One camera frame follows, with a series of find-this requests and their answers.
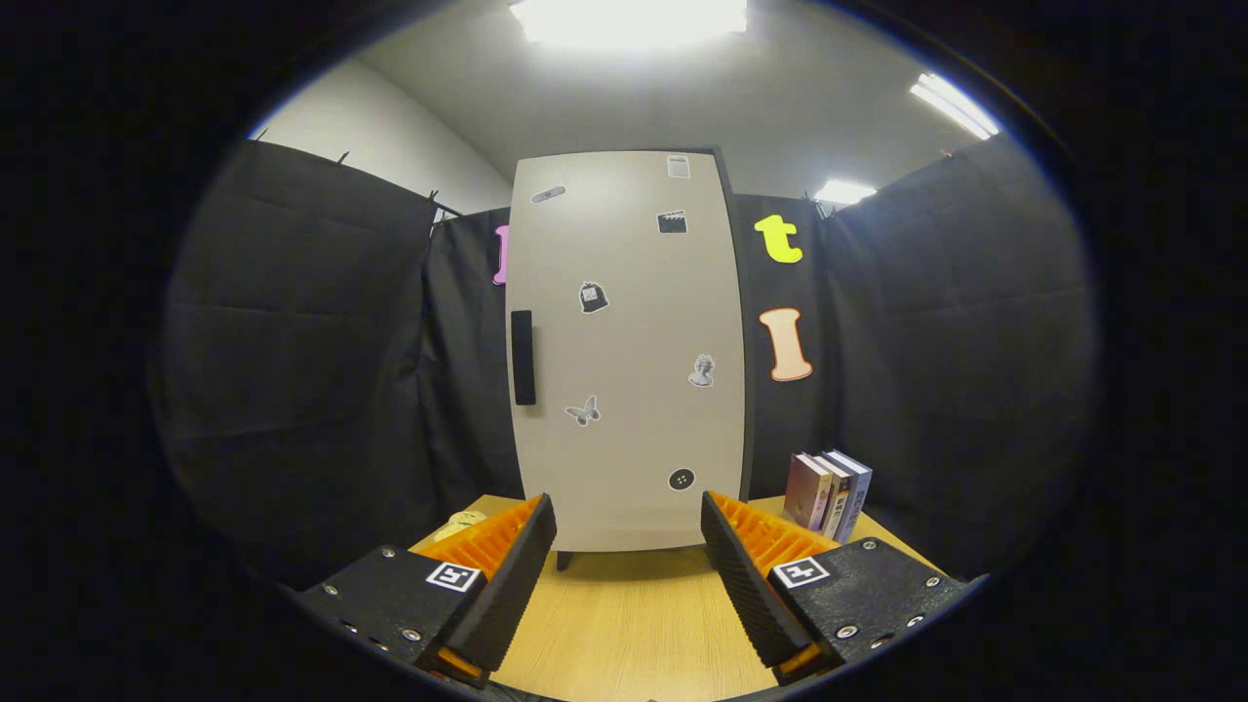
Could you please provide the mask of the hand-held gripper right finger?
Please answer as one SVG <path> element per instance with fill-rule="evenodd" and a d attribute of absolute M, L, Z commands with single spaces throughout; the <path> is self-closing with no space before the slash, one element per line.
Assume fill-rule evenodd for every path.
<path fill-rule="evenodd" d="M 700 527 L 749 643 L 779 685 L 879 656 L 981 586 L 882 535 L 837 543 L 713 490 L 701 496 Z"/>

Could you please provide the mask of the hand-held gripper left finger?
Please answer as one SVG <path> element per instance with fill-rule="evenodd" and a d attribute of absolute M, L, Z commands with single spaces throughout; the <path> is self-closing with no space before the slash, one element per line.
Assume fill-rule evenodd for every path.
<path fill-rule="evenodd" d="M 292 600 L 374 656 L 485 688 L 557 532 L 552 498 L 538 493 L 423 548 L 382 545 Z"/>

